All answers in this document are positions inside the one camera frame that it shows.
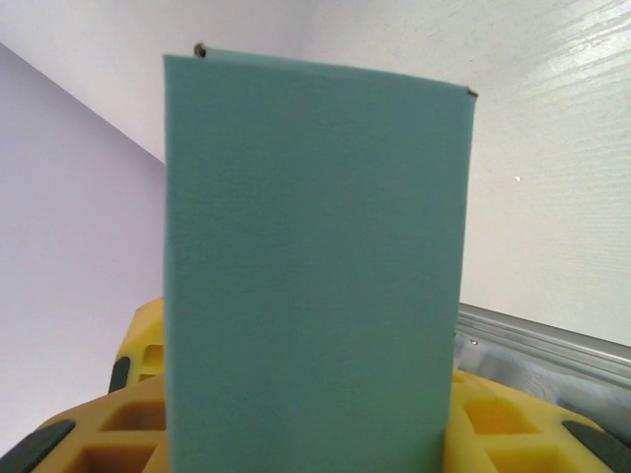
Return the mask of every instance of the metal rail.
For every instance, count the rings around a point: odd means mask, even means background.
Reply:
[[[631,348],[461,304],[455,365],[583,414],[631,445]]]

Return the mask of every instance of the small screw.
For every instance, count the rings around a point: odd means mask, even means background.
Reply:
[[[204,43],[198,42],[197,44],[195,44],[195,47],[193,48],[193,53],[200,59],[206,57],[206,46],[204,46]]]

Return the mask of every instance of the white textured wall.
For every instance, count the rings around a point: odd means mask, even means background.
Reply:
[[[164,186],[162,163],[0,45],[0,455],[106,393],[135,308],[162,293]]]
[[[631,3],[320,0],[304,56],[479,93],[461,299],[631,345]]]

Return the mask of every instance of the white ceiling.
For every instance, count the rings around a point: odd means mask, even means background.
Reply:
[[[462,300],[631,345],[631,2],[0,0],[1,42],[161,160],[161,55],[199,40],[470,85]]]
[[[0,0],[0,42],[163,161],[162,56],[196,42],[300,52],[311,3],[292,0]]]

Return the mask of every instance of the teal foam block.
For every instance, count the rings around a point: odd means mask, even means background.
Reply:
[[[175,473],[439,472],[474,97],[167,57]]]

